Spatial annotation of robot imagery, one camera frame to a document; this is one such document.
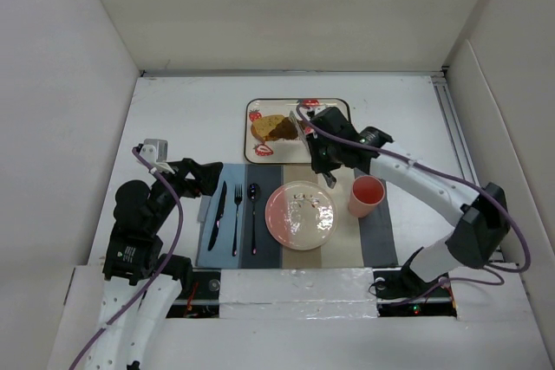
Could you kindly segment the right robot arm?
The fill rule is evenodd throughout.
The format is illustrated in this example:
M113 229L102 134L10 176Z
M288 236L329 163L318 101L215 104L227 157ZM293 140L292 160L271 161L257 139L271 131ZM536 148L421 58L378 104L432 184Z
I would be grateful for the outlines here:
M357 131L337 107L315 112L297 106L295 121L310 153L312 170L334 186L333 171L348 167L388 182L439 213L452 229L435 243L415 251L392 276L375 284L376 295L400 304L426 296L450 282L459 267L485 269L510 230L506 195L494 183L479 187L417 162L376 127Z

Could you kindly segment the yellow cake slice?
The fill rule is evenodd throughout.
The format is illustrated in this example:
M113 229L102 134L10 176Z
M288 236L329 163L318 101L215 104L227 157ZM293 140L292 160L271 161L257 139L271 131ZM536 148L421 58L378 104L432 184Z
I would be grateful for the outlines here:
M251 123L251 134L261 142L270 140L270 133L281 123L285 117L282 114L262 116Z

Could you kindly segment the brown chocolate croissant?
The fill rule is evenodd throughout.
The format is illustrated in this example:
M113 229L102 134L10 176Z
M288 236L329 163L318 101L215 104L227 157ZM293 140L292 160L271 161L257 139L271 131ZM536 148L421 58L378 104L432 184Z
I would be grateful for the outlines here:
M297 128L290 118L283 118L266 135L267 141L295 140L298 137Z

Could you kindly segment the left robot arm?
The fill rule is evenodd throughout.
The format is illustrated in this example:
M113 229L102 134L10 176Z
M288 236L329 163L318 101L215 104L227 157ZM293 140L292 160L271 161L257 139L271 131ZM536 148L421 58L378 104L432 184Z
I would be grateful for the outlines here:
M79 363L87 369L144 368L147 349L173 303L194 290L191 259L163 253L158 232L172 211L184 219L182 198L211 196L217 190L223 165L138 160L155 181L131 180L115 193L98 327L72 368Z

